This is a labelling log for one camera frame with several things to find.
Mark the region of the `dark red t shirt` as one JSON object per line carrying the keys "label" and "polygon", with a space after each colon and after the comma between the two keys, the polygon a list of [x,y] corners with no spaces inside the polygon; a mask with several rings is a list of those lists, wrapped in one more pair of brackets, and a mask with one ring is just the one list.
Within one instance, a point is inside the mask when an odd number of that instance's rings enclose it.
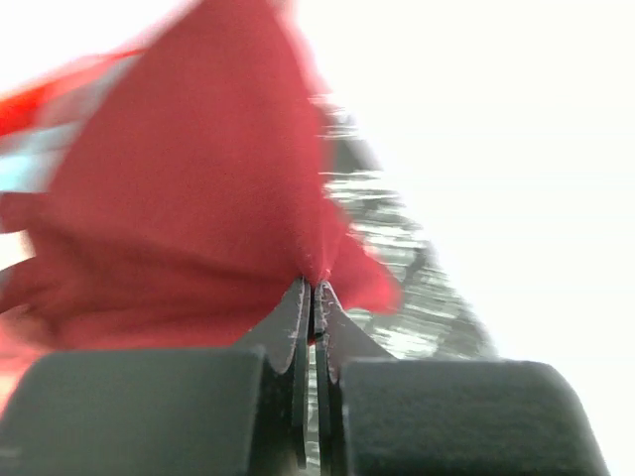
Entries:
{"label": "dark red t shirt", "polygon": [[322,116],[267,1],[203,1],[114,85],[45,190],[5,326],[51,350],[229,345],[291,283],[386,312],[398,284],[323,190]]}

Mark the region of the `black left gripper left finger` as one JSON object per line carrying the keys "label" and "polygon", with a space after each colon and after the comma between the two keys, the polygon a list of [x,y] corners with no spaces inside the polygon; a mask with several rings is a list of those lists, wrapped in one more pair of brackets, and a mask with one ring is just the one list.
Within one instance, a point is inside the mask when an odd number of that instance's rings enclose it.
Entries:
{"label": "black left gripper left finger", "polygon": [[296,475],[307,463],[311,288],[226,348],[57,352],[1,417],[5,475]]}

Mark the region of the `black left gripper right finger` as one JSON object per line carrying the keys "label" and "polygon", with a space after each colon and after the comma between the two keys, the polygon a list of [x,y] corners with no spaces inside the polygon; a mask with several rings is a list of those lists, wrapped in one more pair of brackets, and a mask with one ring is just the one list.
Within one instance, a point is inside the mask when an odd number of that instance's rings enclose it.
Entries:
{"label": "black left gripper right finger", "polygon": [[314,292],[324,475],[603,476],[580,400],[552,366],[399,360]]}

